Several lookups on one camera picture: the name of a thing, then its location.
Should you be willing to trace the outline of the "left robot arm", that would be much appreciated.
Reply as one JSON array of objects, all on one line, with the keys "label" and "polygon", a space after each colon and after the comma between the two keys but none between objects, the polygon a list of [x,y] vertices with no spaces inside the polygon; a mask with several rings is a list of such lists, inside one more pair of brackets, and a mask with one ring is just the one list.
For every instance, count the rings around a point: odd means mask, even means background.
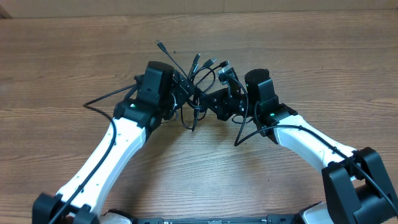
[{"label": "left robot arm", "polygon": [[56,195],[40,194],[32,223],[58,223],[72,214],[74,223],[98,223],[105,200],[130,158],[163,120],[169,120],[194,92],[193,84],[173,66],[150,61],[124,99],[107,116],[103,139],[83,167]]}]

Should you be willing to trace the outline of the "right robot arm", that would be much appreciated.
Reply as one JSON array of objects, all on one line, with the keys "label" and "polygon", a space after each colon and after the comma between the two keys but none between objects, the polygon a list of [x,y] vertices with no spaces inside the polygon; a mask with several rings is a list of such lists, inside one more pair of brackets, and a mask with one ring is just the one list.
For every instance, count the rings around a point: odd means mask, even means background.
[{"label": "right robot arm", "polygon": [[219,120],[251,117],[256,133],[298,154],[322,175],[325,202],[304,208],[290,223],[383,223],[397,216],[397,194],[380,155],[332,140],[302,116],[280,103],[267,69],[245,74],[244,83],[232,68],[218,72],[224,88],[213,93],[195,90],[199,107]]}]

